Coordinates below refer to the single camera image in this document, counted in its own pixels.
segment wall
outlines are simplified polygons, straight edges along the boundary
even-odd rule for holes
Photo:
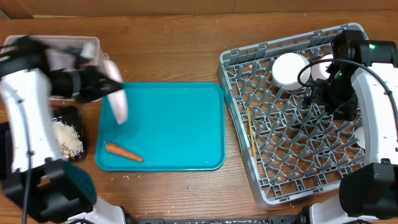
[[[1,0],[11,18],[397,10],[397,0]]]

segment cable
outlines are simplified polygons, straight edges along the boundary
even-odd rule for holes
[[[82,218],[74,220],[74,221],[70,222],[69,224],[77,224],[77,223],[94,224],[93,222],[82,219]]]
[[[297,75],[297,81],[304,87],[315,87],[315,85],[308,85],[305,84],[303,82],[301,82],[300,77],[301,74],[306,71],[306,69],[319,64],[319,63],[323,63],[323,62],[343,62],[343,63],[348,63],[348,64],[352,64],[352,65],[356,65],[359,68],[362,68],[363,70],[367,71],[369,74],[371,74],[383,87],[383,89],[386,91],[384,94],[388,96],[388,98],[390,99],[390,104],[392,107],[392,112],[394,114],[394,120],[395,120],[395,124],[396,124],[396,133],[397,133],[397,139],[398,139],[398,109],[397,109],[397,105],[396,105],[396,101],[394,100],[394,97],[392,95],[392,91],[388,88],[388,86],[384,83],[384,81],[380,78],[379,75],[377,75],[374,71],[372,71],[370,68],[366,67],[365,65],[362,65],[358,62],[353,62],[350,60],[345,60],[345,59],[338,59],[338,58],[331,58],[331,59],[323,59],[323,60],[317,60],[316,62],[311,62],[308,65],[306,65],[303,69],[301,69],[301,71],[298,73]]]
[[[15,99],[19,112],[21,113],[22,116],[22,122],[24,123],[25,127],[25,138],[26,138],[26,147],[27,147],[27,154],[28,154],[28,168],[26,170],[26,181],[25,181],[25,192],[24,192],[24,205],[22,208],[22,223],[26,224],[27,220],[27,204],[28,204],[28,199],[29,199],[29,191],[30,191],[30,180],[32,178],[32,152],[30,151],[30,139],[29,139],[29,133],[28,133],[28,124],[26,121],[26,112],[25,108],[21,105],[23,103],[23,99],[19,97],[19,95],[16,93],[14,89],[12,89],[11,86],[9,86],[6,82],[2,82],[2,86],[5,91],[8,91],[11,96]]]

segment dish rack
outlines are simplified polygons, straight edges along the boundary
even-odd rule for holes
[[[217,76],[231,113],[241,157],[255,202],[269,207],[337,189],[340,180],[363,166],[364,150],[354,137],[361,114],[335,121],[324,107],[302,107],[305,88],[287,91],[272,81],[278,56],[295,52],[309,62],[331,53],[331,40],[359,24],[308,32],[261,44],[227,50],[220,55]],[[249,107],[256,146],[252,156]]]

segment carrot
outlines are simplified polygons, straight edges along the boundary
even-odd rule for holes
[[[116,154],[116,155],[119,155],[119,156],[122,156],[122,157],[125,157],[125,158],[128,158],[128,159],[131,159],[131,160],[134,160],[134,161],[137,161],[137,162],[144,162],[143,158],[141,158],[141,157],[139,157],[139,156],[137,156],[137,155],[125,150],[125,149],[123,149],[122,147],[120,147],[120,146],[118,146],[116,144],[107,143],[105,145],[105,149],[108,152],[112,152],[113,154]]]

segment wood grain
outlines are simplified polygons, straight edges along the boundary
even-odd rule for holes
[[[358,22],[372,39],[398,42],[397,11],[270,13],[222,16],[142,16],[0,21],[0,40],[14,34],[96,36],[129,82],[218,82],[224,50]],[[329,192],[263,209],[252,199],[238,139],[226,110],[226,160],[213,172],[105,172],[95,164],[101,103],[82,108],[86,170],[98,195],[134,217],[164,219],[239,218],[296,214]],[[0,119],[7,120],[4,107]],[[20,223],[21,210],[0,196],[0,223]],[[394,223],[389,220],[375,223]]]
[[[156,16],[398,9],[396,0],[334,0],[333,4],[319,0],[113,0],[111,2],[107,0],[18,0],[17,2],[19,2],[20,7],[23,7],[25,11],[34,17],[36,15],[81,17]]]

